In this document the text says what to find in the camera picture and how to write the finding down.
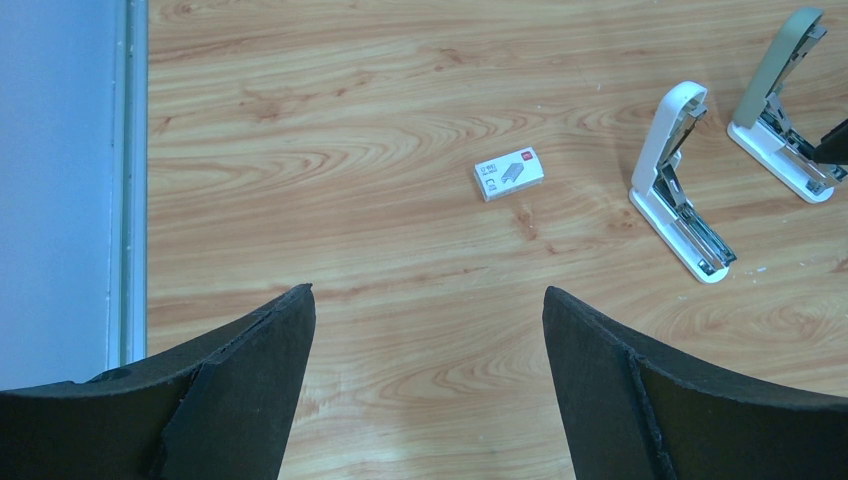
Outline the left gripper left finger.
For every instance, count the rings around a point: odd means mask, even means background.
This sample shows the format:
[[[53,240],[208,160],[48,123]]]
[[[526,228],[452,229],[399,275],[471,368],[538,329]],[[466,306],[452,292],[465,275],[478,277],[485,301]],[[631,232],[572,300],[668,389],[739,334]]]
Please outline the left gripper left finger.
[[[308,284],[83,383],[1,394],[5,479],[274,479],[316,326]]]

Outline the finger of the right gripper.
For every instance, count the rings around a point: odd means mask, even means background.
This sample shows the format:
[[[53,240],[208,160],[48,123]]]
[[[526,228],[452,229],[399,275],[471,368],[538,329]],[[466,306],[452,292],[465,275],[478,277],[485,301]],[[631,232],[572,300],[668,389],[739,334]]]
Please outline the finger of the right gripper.
[[[846,165],[848,163],[848,120],[845,119],[821,138],[813,150],[812,159],[818,164]]]

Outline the white staple box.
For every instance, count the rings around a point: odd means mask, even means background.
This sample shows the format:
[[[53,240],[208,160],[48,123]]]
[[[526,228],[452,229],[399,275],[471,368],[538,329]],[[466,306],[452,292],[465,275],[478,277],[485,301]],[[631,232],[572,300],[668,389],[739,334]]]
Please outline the white staple box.
[[[502,198],[543,182],[543,165],[532,147],[474,165],[474,178],[485,202]]]

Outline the white stapler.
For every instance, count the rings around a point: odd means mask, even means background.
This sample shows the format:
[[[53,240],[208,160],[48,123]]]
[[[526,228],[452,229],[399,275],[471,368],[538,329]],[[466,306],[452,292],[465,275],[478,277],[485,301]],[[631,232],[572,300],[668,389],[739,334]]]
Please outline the white stapler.
[[[687,270],[699,282],[715,284],[737,256],[696,211],[677,175],[682,145],[708,111],[707,95],[693,81],[664,95],[632,173],[629,198]]]

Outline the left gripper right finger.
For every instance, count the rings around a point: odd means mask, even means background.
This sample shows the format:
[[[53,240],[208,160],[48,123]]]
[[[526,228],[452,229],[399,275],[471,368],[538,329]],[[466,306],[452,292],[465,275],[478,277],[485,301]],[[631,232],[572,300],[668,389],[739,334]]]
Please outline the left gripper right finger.
[[[579,479],[843,479],[847,401],[698,359],[549,287],[552,379]]]

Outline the grey green stapler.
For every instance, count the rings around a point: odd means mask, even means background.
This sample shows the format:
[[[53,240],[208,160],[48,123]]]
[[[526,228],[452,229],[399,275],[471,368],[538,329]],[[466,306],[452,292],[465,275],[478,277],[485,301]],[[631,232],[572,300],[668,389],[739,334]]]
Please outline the grey green stapler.
[[[728,136],[808,203],[822,203],[847,180],[846,165],[813,161],[810,143],[795,129],[780,99],[784,81],[826,35],[823,11],[802,7],[778,30],[727,127]]]

